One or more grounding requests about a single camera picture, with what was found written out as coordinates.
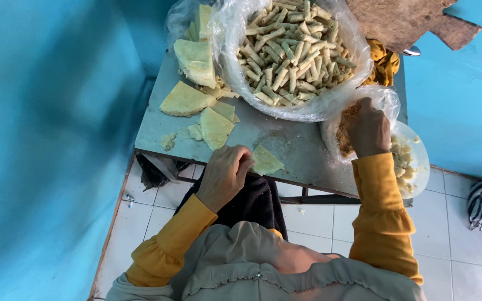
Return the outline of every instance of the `woman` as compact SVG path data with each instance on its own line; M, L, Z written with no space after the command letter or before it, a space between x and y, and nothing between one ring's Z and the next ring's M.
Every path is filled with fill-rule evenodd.
M106 300L424 300L389 123L371 99L360 102L348 129L362 202L349 258L287 242L276 187L247 177L244 188L251 152L224 146L179 212L132 253Z

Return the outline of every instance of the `pile of rolled snacks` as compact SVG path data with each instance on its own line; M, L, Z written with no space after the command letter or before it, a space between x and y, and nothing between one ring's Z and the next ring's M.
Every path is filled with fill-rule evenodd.
M271 0L249 20L237 58L254 95L269 106L301 106L353 77L356 67L338 21L309 0Z
M412 186L405 181L411 180L418 171L417 168L410 166L410 162L412 162L411 150L410 145L400 141L396 135L392 135L390 152L392 152L394 157L394 171L395 177L397 178L397 186L399 190L408 191L409 193L412 193L415 188L418 188L418 186Z

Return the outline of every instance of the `gray top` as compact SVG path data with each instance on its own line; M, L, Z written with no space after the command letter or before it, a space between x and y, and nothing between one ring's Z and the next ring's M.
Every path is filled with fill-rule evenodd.
M403 65L401 66L394 80L396 86L399 87L398 84L400 84L404 90ZM159 144L163 135L177 133L180 127L195 124L200 118L199 115L191 118L173 117L159 110L159 105L179 80L191 86L194 85L185 79L185 76L178 74L176 56L167 52L137 134L135 148L138 151L207 163L212 151L203 141L183 139L178 135L174 140L175 147L168 152L165 152ZM404 93L399 93L402 113L398 119L406 121L403 119L406 116L406 100L402 94ZM252 151L258 144L262 144L285 164L285 170L277 171L270 176L271 178L340 195L358 197L352 166L333 160L321 140L318 123L276 120L259 112L241 98L225 99L225 102L236 107L236 114L241 120L236 123L226 144L245 145Z

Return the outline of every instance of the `yellow cloth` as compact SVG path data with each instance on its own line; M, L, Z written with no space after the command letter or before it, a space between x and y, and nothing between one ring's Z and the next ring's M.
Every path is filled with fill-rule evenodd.
M423 284L413 257L410 235L412 219L403 206L391 153L352 161L362 206L353 222L355 242L349 258L405 275ZM183 267L183 255L215 220L195 195L159 231L131 254L127 279L138 287L162 287Z
M371 59L375 62L371 75L362 85L394 85L394 74L399 70L399 54L387 51L377 40L367 40L371 47Z

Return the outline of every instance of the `wooden board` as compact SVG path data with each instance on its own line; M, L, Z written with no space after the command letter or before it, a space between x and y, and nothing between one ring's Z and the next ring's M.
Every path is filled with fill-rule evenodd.
M345 0L366 38L401 52L431 31L452 50L467 45L481 26L442 12L457 0Z

